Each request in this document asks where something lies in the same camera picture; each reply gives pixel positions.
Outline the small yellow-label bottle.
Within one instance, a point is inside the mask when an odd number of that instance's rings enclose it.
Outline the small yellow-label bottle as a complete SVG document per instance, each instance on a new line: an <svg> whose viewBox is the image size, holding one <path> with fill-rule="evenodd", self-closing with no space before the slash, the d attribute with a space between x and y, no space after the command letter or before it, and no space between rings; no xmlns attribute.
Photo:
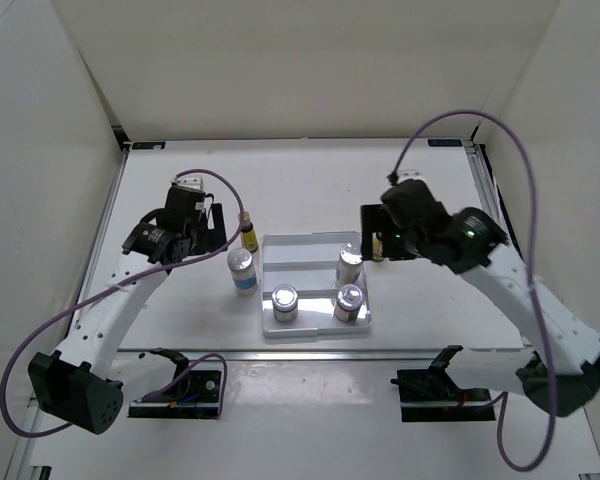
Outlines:
<svg viewBox="0 0 600 480"><path fill-rule="evenodd" d="M374 262L382 262L383 255L383 240L380 232L374 232L372 237L372 260Z"/></svg>
<svg viewBox="0 0 600 480"><path fill-rule="evenodd" d="M257 234L252 223L250 214L244 211L240 220L240 238L242 247L250 253L256 253L259 249Z"/></svg>

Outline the tall silver-lid jar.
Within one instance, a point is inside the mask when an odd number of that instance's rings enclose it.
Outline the tall silver-lid jar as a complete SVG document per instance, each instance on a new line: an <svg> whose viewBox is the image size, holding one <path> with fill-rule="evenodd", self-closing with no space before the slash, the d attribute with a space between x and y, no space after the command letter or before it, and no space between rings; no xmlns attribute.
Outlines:
<svg viewBox="0 0 600 480"><path fill-rule="evenodd" d="M227 255L227 266L236 292L250 296L257 291L258 280L252 254L245 248L235 248Z"/></svg>
<svg viewBox="0 0 600 480"><path fill-rule="evenodd" d="M342 287L356 284L363 270L363 259L360 250L352 243L344 244L336 265L335 285Z"/></svg>

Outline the short white-lid spice jar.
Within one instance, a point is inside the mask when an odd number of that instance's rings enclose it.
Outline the short white-lid spice jar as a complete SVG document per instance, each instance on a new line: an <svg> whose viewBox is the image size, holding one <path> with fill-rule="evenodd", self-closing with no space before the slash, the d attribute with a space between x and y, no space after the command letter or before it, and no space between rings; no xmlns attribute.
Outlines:
<svg viewBox="0 0 600 480"><path fill-rule="evenodd" d="M357 320L363 304L364 294L358 286L343 285L336 296L334 317L342 322L354 322Z"/></svg>
<svg viewBox="0 0 600 480"><path fill-rule="evenodd" d="M271 293L274 318L281 323L294 321L298 314L298 299L298 292L293 286L277 286Z"/></svg>

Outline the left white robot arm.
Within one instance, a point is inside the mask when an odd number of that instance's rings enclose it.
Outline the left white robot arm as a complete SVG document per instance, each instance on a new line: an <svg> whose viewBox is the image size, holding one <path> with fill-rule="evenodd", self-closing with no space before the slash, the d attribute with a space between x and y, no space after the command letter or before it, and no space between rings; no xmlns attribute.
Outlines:
<svg viewBox="0 0 600 480"><path fill-rule="evenodd" d="M141 218L125 239L109 295L81 313L52 354L36 354L28 373L40 408L94 434L124 405L149 398L179 401L194 389L188 359L165 348L118 363L116 353L149 297L175 264L211 253L226 241L221 205L199 181L174 183L163 207Z"/></svg>

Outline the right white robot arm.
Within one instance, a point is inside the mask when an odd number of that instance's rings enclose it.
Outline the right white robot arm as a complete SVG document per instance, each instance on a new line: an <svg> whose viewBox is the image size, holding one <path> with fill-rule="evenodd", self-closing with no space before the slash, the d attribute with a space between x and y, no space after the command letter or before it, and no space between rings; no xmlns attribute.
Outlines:
<svg viewBox="0 0 600 480"><path fill-rule="evenodd" d="M400 372L396 384L415 401L451 401L491 389L528 398L567 417L600 390L600 333L582 322L528 269L507 234L476 207L449 214L425 181L407 179L378 204L360 208L363 260L380 237L391 261L425 259L448 268L486 296L529 344L515 350L443 349L425 369Z"/></svg>

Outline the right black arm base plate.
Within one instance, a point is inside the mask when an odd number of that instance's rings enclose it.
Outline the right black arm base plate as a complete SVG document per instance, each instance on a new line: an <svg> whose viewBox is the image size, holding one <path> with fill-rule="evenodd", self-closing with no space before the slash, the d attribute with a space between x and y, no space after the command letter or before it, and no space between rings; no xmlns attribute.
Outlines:
<svg viewBox="0 0 600 480"><path fill-rule="evenodd" d="M496 420L488 389L446 386L427 370L398 370L390 383L397 388L403 423L491 422Z"/></svg>

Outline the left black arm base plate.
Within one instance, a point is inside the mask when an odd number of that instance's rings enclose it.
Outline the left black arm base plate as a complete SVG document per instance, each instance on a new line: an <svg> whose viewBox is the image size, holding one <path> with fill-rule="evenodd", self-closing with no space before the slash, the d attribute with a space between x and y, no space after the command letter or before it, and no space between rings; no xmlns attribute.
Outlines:
<svg viewBox="0 0 600 480"><path fill-rule="evenodd" d="M154 401L133 402L127 417L152 420L217 420L224 401L227 368L221 361L204 362L176 387Z"/></svg>

